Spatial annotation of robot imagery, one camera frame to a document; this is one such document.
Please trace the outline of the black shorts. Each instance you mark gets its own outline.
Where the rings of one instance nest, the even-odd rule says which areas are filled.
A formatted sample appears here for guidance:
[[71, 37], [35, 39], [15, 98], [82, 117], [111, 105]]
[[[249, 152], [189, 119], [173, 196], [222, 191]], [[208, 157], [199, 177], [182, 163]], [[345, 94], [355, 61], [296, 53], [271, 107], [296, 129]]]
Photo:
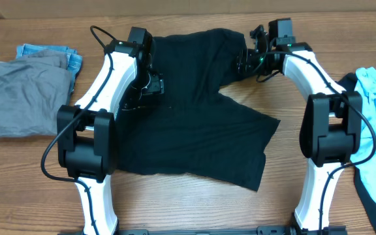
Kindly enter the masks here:
[[153, 69], [164, 93], [119, 112], [117, 168], [190, 173], [256, 191], [279, 121], [219, 91], [242, 80], [232, 62], [245, 47], [245, 37], [229, 29], [156, 37]]

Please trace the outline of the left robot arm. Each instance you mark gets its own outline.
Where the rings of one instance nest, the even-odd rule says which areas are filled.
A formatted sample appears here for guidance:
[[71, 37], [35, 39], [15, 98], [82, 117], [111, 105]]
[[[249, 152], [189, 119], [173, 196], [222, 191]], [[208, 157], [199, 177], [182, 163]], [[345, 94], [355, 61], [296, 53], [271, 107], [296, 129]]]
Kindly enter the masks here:
[[101, 71], [74, 106], [57, 112], [58, 161], [78, 189], [84, 213], [82, 234], [117, 234], [111, 177], [118, 161], [116, 120], [121, 111], [151, 105], [165, 92], [151, 64], [155, 41], [132, 27], [126, 41], [104, 45]]

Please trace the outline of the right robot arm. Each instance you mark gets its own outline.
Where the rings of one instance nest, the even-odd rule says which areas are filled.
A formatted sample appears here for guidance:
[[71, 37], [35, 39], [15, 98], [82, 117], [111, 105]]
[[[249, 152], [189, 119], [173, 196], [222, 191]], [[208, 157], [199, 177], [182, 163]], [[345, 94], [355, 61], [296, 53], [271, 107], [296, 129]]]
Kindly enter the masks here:
[[250, 32], [253, 49], [242, 50], [236, 70], [269, 80], [283, 74], [306, 101], [299, 143], [307, 159], [300, 201], [289, 226], [261, 226], [258, 234], [346, 234], [332, 226], [329, 211], [344, 166], [360, 146], [362, 98], [340, 86], [317, 61], [306, 42], [297, 42], [289, 18]]

